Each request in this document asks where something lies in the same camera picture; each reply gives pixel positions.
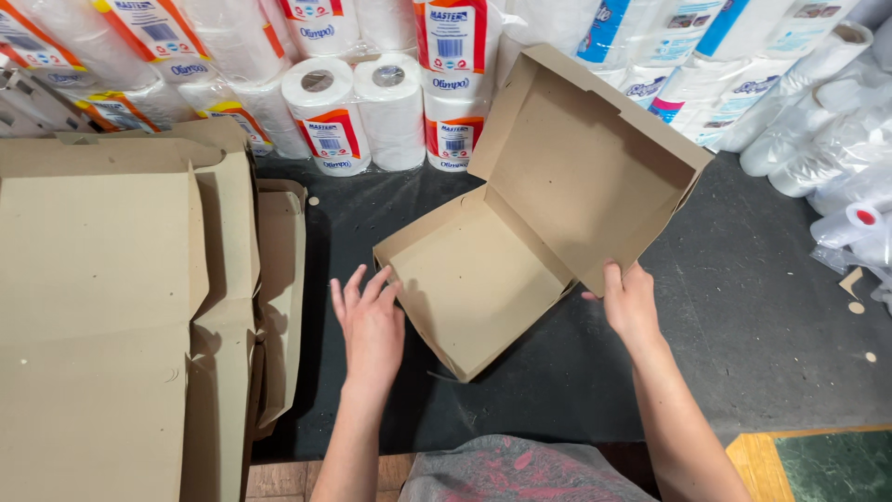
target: black table surface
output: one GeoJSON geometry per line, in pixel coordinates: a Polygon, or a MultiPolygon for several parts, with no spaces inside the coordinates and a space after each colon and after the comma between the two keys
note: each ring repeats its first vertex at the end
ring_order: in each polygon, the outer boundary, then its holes
{"type": "MultiPolygon", "coordinates": [[[[260,178],[289,178],[307,207],[301,368],[293,408],[257,463],[321,458],[346,366],[327,281],[372,264],[371,248],[483,182],[430,166],[329,178],[311,164],[260,160],[260,178]]],[[[722,153],[640,262],[655,277],[660,326],[685,380],[723,442],[750,431],[892,423],[892,320],[855,287],[866,312],[809,257],[801,199],[750,178],[722,153]],[[871,363],[865,353],[872,352],[871,363]]],[[[484,434],[595,444],[643,440],[628,355],[603,310],[577,289],[470,384],[449,375],[407,328],[403,364],[384,412],[381,453],[454,448],[484,434]]]]}

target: cardboard pile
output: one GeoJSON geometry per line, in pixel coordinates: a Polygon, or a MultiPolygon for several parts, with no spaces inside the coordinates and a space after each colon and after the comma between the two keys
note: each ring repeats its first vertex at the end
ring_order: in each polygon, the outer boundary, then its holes
{"type": "Polygon", "coordinates": [[[712,156],[551,46],[526,49],[468,172],[487,181],[375,247],[399,300],[459,381],[471,381],[601,266],[634,263],[712,156]]]}
{"type": "Polygon", "coordinates": [[[6,497],[244,498],[296,385],[305,190],[229,118],[0,158],[6,497]]]}

